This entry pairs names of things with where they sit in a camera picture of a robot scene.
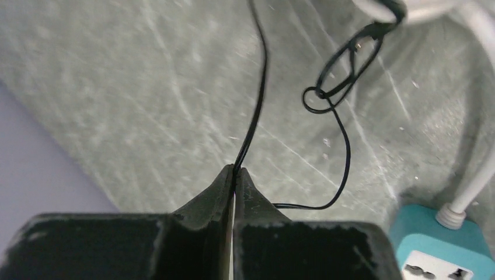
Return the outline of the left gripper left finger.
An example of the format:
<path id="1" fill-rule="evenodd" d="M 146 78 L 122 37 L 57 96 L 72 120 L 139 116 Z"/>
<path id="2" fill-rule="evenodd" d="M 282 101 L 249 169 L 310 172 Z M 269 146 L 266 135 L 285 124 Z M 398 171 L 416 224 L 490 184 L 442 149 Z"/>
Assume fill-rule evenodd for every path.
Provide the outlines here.
<path id="1" fill-rule="evenodd" d="M 232 166 L 171 213 L 44 213 L 1 257 L 2 279 L 228 279 Z"/>

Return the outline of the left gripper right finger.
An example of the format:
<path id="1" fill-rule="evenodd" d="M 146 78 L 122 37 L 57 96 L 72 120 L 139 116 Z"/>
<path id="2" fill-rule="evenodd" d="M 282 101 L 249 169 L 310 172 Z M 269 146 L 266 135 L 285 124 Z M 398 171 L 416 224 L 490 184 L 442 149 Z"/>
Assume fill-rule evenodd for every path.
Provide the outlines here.
<path id="1" fill-rule="evenodd" d="M 386 233 L 355 220 L 290 220 L 256 188 L 236 178 L 234 279 L 401 279 Z"/>

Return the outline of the teal power strip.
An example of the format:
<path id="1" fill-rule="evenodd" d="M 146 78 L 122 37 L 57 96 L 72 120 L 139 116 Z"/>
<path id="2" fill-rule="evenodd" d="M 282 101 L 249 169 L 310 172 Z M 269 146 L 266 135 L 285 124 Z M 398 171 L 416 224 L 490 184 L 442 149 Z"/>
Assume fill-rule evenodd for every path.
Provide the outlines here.
<path id="1" fill-rule="evenodd" d="M 494 260 L 477 224 L 440 225 L 436 211 L 401 207 L 389 231 L 403 279 L 494 279 Z"/>

